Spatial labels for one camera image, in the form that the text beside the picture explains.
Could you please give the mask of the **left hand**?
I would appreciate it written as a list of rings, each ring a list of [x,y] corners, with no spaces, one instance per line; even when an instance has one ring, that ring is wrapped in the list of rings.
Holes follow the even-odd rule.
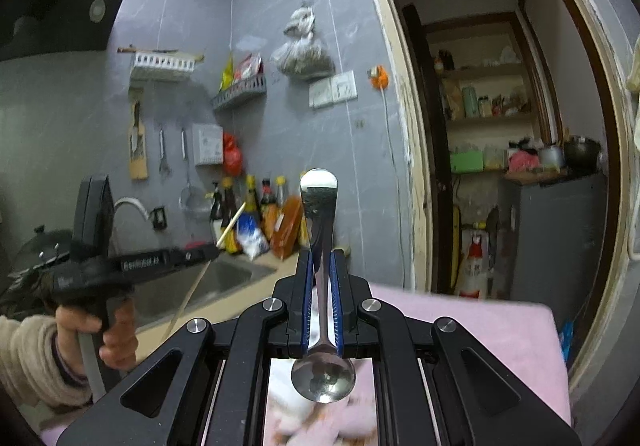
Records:
[[[59,306],[55,312],[56,347],[68,369],[83,376],[79,333],[99,333],[101,321],[85,310],[73,306]],[[114,322],[102,334],[99,356],[107,367],[116,370],[130,370],[136,366],[138,340],[134,322],[134,303],[130,299],[115,310]]]

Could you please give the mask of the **beige sleeve forearm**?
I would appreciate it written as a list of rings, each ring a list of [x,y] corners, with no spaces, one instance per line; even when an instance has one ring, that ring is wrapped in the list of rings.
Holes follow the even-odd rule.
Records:
[[[90,400],[87,380],[61,358],[57,336],[50,316],[1,317],[1,384],[16,406],[80,407]]]

